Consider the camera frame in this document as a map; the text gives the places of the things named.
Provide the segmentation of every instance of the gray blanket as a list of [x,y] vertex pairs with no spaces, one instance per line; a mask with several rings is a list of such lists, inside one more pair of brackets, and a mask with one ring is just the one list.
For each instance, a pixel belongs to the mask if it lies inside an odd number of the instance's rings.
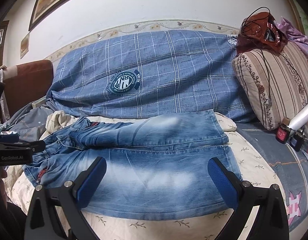
[[54,113],[48,105],[32,108],[29,103],[18,110],[10,120],[0,127],[1,131],[16,131],[20,142],[37,141],[45,132],[45,122],[48,115]]

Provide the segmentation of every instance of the wallpaper border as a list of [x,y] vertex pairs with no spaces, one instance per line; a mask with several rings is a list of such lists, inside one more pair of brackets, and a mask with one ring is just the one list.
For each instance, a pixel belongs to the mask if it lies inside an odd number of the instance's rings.
[[61,59],[61,57],[63,57],[66,53],[74,49],[98,42],[100,40],[106,40],[109,38],[120,37],[123,35],[128,35],[133,33],[156,32],[164,30],[180,30],[180,29],[222,33],[222,34],[233,34],[233,35],[237,35],[239,31],[239,29],[228,25],[212,23],[212,22],[196,21],[196,20],[170,19],[170,20],[143,21],[143,22],[120,25],[93,33],[91,35],[83,37],[58,49],[57,51],[47,56],[45,59],[48,59],[51,62],[55,62]]

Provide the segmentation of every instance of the plaid fabric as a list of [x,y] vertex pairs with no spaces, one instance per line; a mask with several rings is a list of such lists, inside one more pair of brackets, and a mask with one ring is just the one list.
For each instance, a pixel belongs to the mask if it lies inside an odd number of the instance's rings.
[[172,30],[112,38],[60,61],[47,96],[74,116],[149,118],[214,109],[254,113],[231,66],[236,36]]

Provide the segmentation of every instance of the blue blanket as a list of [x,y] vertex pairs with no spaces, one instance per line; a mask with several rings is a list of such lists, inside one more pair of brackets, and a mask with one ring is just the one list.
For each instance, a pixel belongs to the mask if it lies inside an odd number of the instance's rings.
[[308,215],[308,160],[288,144],[281,144],[272,131],[260,123],[237,124],[240,133],[265,159],[278,176],[286,193],[289,209],[289,231],[294,230]]
[[149,118],[213,109],[254,118],[232,70],[236,36],[172,30],[112,38],[60,61],[47,96],[74,116]]

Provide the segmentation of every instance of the red plastic bag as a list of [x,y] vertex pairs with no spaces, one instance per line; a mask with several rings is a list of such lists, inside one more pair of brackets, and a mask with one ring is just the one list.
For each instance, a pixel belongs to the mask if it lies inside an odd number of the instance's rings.
[[246,18],[238,33],[237,53],[252,49],[271,49],[280,53],[287,44],[287,38],[274,25],[270,12],[260,12]]

